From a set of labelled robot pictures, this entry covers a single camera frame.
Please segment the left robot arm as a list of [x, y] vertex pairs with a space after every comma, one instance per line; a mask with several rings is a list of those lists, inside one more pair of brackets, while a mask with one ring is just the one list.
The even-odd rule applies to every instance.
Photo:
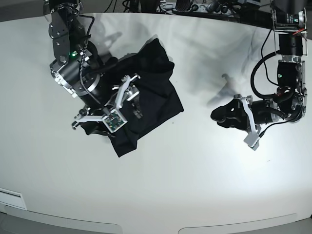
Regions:
[[[306, 112], [305, 62], [308, 53], [306, 0], [273, 0], [268, 28], [274, 32], [274, 51], [262, 56], [252, 70], [252, 96], [235, 95], [226, 105], [212, 111], [211, 119], [224, 128], [236, 128], [247, 133], [260, 132], [261, 125], [277, 125], [299, 121]], [[255, 87], [255, 75], [266, 61], [280, 56], [276, 72], [276, 92], [262, 94]]]

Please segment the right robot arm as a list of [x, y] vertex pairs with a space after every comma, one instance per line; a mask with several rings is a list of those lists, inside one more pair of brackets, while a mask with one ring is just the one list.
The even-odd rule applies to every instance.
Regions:
[[121, 109], [129, 103], [137, 118], [142, 118], [140, 91], [135, 81], [138, 74], [123, 75], [115, 81], [105, 81], [104, 74], [117, 65], [117, 60], [104, 63], [91, 42], [95, 17], [81, 13], [79, 0], [46, 0], [43, 15], [50, 22], [55, 60], [50, 64], [54, 81], [73, 98], [80, 98], [84, 107], [79, 110], [72, 128], [86, 123], [100, 124], [110, 133], [128, 121]]

